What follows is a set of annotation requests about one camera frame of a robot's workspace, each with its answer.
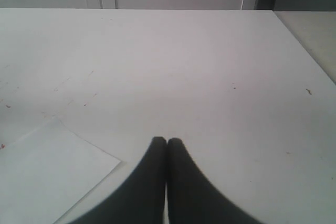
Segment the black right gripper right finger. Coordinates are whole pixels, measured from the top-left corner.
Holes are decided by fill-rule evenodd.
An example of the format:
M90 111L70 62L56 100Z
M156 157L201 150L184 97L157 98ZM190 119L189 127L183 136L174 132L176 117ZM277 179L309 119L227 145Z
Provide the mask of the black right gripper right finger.
M260 223L211 184L179 138L167 144L166 181L170 223Z

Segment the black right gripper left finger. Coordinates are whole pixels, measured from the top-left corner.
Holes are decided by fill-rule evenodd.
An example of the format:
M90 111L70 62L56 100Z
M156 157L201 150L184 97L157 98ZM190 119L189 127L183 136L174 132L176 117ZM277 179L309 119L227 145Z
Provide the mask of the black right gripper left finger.
M130 176L103 202L72 223L163 223L167 141L152 139Z

